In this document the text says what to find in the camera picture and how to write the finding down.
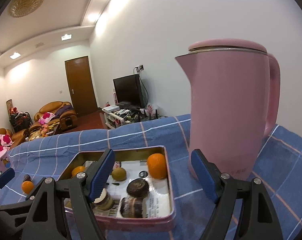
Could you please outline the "pink electric kettle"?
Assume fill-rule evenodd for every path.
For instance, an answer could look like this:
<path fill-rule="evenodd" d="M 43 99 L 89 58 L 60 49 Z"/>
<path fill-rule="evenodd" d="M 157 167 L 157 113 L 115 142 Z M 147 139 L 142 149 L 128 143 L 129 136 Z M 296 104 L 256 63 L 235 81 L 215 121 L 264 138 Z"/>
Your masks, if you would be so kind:
<path fill-rule="evenodd" d="M 278 61 L 263 45 L 238 38 L 195 42 L 176 61 L 191 85 L 190 151 L 248 179 L 277 120 Z"/>

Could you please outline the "white tv stand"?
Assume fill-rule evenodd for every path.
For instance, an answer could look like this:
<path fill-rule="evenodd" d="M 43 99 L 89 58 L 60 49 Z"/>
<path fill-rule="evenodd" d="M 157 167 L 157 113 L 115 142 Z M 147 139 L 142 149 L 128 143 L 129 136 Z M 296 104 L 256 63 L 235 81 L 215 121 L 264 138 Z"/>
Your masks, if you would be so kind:
<path fill-rule="evenodd" d="M 103 111 L 105 125 L 109 129 L 115 129 L 123 125 L 165 118 L 158 110 L 149 105 L 147 108 L 129 106 L 120 109 L 119 106 L 110 105 L 101 109 Z"/>

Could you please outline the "small yellow-green kiwi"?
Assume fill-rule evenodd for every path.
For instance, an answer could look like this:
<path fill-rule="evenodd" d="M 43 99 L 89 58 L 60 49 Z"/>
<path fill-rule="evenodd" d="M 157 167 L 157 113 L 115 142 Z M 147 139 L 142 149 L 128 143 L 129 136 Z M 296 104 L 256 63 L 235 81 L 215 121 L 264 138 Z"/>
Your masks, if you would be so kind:
<path fill-rule="evenodd" d="M 126 170 L 122 167 L 117 167 L 111 172 L 111 176 L 116 181 L 126 180 Z"/>

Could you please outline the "brown leather sofa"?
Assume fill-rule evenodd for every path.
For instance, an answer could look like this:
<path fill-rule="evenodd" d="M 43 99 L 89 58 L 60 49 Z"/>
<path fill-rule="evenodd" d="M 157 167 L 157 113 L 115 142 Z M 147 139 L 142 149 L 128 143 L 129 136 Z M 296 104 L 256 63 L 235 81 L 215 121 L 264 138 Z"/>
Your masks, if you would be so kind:
<path fill-rule="evenodd" d="M 12 134 L 12 132 L 8 129 L 0 128 L 0 146 L 8 146 L 10 149 L 13 149 L 14 147 L 25 142 L 27 136 L 27 129 L 23 129 Z"/>

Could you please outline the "black rack with items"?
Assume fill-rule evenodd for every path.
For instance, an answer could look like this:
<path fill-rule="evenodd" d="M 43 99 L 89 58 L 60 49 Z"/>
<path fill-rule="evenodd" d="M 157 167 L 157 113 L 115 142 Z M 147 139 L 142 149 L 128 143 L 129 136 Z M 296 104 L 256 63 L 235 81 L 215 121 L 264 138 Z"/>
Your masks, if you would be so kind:
<path fill-rule="evenodd" d="M 13 106 L 12 100 L 6 102 L 9 122 L 12 126 L 14 133 L 22 131 L 24 129 L 29 129 L 33 120 L 28 112 L 21 112 L 16 107 Z"/>

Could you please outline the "large orange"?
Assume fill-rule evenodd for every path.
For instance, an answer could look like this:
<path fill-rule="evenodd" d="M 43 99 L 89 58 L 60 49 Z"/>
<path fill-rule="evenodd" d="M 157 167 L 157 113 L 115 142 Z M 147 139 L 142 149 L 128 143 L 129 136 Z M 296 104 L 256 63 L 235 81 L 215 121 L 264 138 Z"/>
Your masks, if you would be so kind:
<path fill-rule="evenodd" d="M 161 153 L 150 155 L 146 161 L 148 171 L 154 179 L 165 179 L 167 177 L 167 165 L 165 156 Z"/>

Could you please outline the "brown wooden door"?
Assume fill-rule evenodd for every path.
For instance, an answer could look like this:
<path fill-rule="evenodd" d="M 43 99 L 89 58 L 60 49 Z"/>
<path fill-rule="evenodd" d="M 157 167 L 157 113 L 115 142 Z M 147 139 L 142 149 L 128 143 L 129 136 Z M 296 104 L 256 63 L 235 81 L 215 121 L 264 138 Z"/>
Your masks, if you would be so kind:
<path fill-rule="evenodd" d="M 78 116 L 98 111 L 88 56 L 65 61 L 65 71 L 73 108 Z"/>

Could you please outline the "cluttered coffee table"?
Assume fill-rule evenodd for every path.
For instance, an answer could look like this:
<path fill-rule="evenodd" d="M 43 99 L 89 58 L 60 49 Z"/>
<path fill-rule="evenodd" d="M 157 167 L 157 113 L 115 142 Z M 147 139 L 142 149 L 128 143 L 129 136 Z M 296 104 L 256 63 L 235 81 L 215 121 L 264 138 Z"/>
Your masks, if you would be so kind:
<path fill-rule="evenodd" d="M 51 125 L 44 124 L 38 129 L 33 130 L 29 133 L 28 140 L 32 141 L 39 138 L 50 137 L 58 134 L 60 131 L 60 123 L 54 122 Z"/>

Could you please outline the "purple striped yam cylinder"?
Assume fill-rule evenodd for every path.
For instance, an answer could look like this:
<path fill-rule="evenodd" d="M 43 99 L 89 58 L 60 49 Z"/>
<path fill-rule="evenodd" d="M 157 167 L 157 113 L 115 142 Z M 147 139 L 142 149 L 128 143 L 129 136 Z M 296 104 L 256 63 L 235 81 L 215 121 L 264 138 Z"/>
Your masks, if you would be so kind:
<path fill-rule="evenodd" d="M 124 197 L 120 201 L 119 211 L 124 218 L 145 218 L 146 201 L 143 198 Z"/>

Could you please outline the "white-faced yam cylinder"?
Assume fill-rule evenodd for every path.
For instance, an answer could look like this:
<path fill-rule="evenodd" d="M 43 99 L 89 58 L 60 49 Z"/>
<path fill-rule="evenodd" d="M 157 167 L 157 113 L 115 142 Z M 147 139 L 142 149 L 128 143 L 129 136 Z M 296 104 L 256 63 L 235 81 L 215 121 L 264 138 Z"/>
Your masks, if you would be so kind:
<path fill-rule="evenodd" d="M 93 207 L 96 207 L 102 211 L 110 210 L 114 206 L 114 200 L 107 192 L 106 188 L 103 188 L 100 197 L 96 198 L 92 203 Z"/>

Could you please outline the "pink cartoon mug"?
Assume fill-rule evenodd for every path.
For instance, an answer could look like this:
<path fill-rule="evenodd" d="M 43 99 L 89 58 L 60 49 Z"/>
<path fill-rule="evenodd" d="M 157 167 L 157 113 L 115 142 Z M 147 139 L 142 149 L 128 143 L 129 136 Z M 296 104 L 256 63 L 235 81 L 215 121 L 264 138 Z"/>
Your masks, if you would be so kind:
<path fill-rule="evenodd" d="M 8 155 L 10 148 L 0 145 L 0 174 L 11 168 L 11 162 Z"/>

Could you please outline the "dark cut yam back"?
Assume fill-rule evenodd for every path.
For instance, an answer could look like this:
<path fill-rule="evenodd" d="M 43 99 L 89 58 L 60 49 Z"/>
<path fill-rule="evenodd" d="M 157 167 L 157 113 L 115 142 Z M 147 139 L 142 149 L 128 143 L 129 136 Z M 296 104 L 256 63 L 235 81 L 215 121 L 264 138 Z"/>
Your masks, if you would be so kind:
<path fill-rule="evenodd" d="M 31 181 L 30 175 L 26 174 L 23 178 L 23 181 Z"/>

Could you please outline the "blue plaid tablecloth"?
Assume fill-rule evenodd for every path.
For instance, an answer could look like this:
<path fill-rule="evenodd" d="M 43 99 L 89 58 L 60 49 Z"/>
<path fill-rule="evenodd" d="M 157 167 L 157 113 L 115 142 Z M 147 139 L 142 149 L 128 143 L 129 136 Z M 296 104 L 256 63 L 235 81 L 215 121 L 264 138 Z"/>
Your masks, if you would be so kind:
<path fill-rule="evenodd" d="M 0 189 L 0 205 L 24 202 L 45 178 L 71 179 L 77 166 L 88 167 L 106 149 L 165 146 L 175 205 L 171 231 L 109 230 L 105 239 L 302 239 L 302 138 L 274 126 L 263 139 L 246 180 L 233 178 L 190 151 L 189 115 L 91 129 L 24 142 L 8 155 L 15 176 Z M 22 191 L 24 176 L 34 184 Z M 64 200 L 71 239 L 81 239 L 70 199 Z"/>

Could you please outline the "tangerine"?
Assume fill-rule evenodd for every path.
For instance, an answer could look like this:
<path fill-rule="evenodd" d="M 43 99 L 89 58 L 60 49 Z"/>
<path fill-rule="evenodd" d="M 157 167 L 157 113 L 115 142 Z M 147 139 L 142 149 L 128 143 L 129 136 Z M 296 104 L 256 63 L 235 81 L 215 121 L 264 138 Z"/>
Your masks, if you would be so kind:
<path fill-rule="evenodd" d="M 29 194 L 33 190 L 34 184 L 32 181 L 26 180 L 22 183 L 21 188 L 25 194 Z"/>
<path fill-rule="evenodd" d="M 71 178 L 76 178 L 76 175 L 79 174 L 80 172 L 85 172 L 86 171 L 86 167 L 80 165 L 80 166 L 77 166 L 75 167 L 74 169 L 72 169 L 72 172 L 71 172 Z"/>

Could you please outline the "pink tin box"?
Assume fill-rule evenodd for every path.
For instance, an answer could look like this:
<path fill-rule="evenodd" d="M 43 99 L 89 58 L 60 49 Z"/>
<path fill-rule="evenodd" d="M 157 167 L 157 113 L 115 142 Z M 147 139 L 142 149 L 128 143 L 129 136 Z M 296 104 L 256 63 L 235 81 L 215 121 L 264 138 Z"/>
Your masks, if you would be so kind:
<path fill-rule="evenodd" d="M 162 232 L 175 227 L 175 205 L 167 162 L 163 179 L 151 174 L 147 159 L 165 146 L 115 150 L 115 162 L 100 198 L 91 205 L 98 224 L 109 230 Z"/>

